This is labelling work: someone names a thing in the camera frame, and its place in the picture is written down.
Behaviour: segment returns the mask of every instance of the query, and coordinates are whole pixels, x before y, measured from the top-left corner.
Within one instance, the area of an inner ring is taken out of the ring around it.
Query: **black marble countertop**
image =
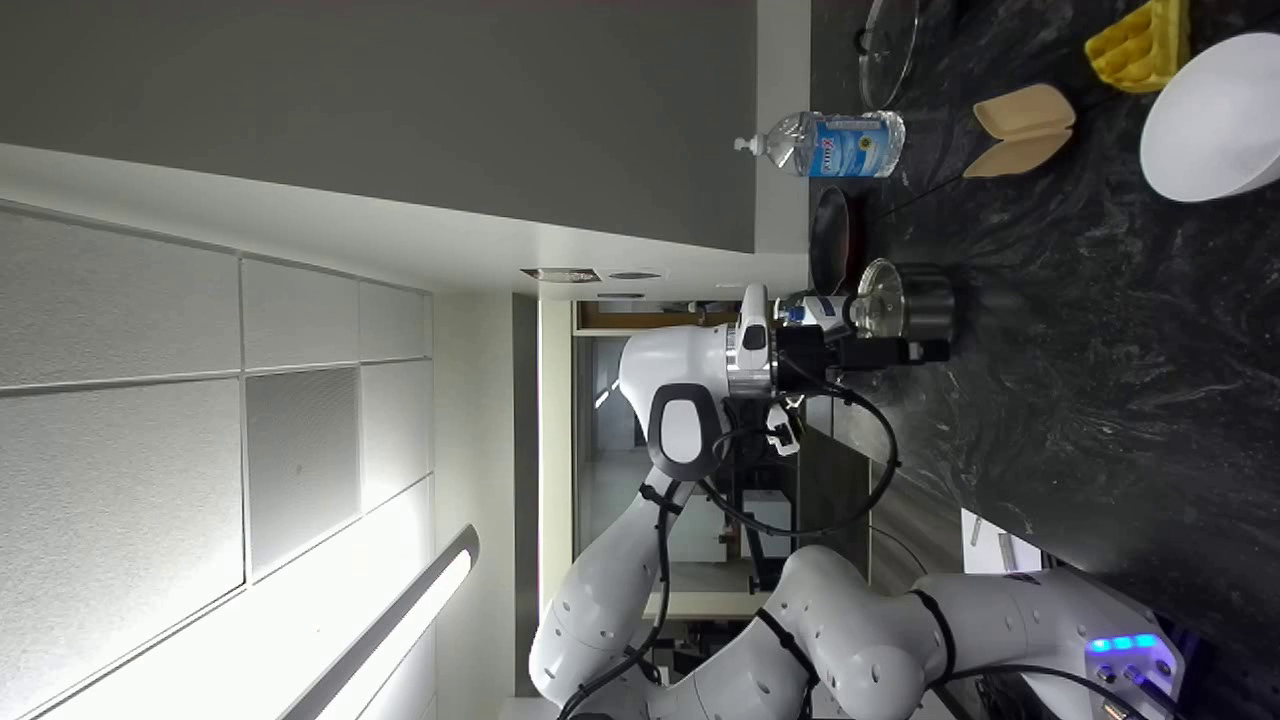
[[[892,420],[909,480],[1280,666],[1280,183],[1198,205],[1146,184],[1155,95],[1107,88],[1083,55],[1138,4],[925,0],[901,164],[840,184],[867,204],[869,256],[955,279],[955,356],[847,382]],[[864,5],[815,0],[815,109],[863,110]],[[1280,32],[1280,4],[1192,0],[1192,23],[1198,51]],[[1070,143],[961,178],[993,142],[973,104],[1036,82],[1075,106]],[[874,421],[856,436],[883,456]]]

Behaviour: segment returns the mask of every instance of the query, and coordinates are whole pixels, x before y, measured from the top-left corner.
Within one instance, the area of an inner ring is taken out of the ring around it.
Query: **plastic bottle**
[[[735,150],[769,158],[778,169],[800,177],[877,177],[897,167],[906,128],[897,113],[860,117],[805,110],[778,120],[768,135],[737,138]]]

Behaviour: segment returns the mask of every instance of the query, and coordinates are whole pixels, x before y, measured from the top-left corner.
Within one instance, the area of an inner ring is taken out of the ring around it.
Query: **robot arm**
[[[727,429],[721,401],[792,389],[780,377],[763,304],[764,288],[755,286],[735,327],[662,328],[627,343],[620,387],[657,466],[544,609],[529,674],[556,705],[626,656],[658,574],[660,502],[681,507],[692,493],[687,480],[701,477],[700,459]],[[799,346],[796,356],[801,352],[822,357],[812,346]],[[771,416],[771,425],[777,421]],[[668,518],[669,532],[676,515]],[[791,720],[809,683],[819,682],[850,716],[902,720],[940,678],[1012,661],[1085,678],[1133,665],[1176,697],[1181,656],[1151,618],[1070,570],[927,575],[911,593],[882,597],[844,557],[808,546],[787,560],[759,616],[695,673],[663,687],[632,669],[577,712],[613,720]],[[1112,648],[1121,652],[1108,655]],[[1161,666],[1169,673],[1157,673]],[[1064,720],[1125,716],[1066,680],[1028,682]],[[1114,689],[1143,716],[1169,717],[1135,685]]]

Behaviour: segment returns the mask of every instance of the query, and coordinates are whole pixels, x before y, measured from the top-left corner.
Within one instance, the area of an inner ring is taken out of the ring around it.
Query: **white bowl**
[[[1142,128],[1142,174],[1199,202],[1280,178],[1280,35],[1239,35],[1187,63]]]

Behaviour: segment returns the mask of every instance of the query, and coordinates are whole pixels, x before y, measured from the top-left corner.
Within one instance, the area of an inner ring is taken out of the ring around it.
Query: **bottle label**
[[[888,128],[881,120],[818,120],[814,135],[810,177],[872,177],[884,164]]]

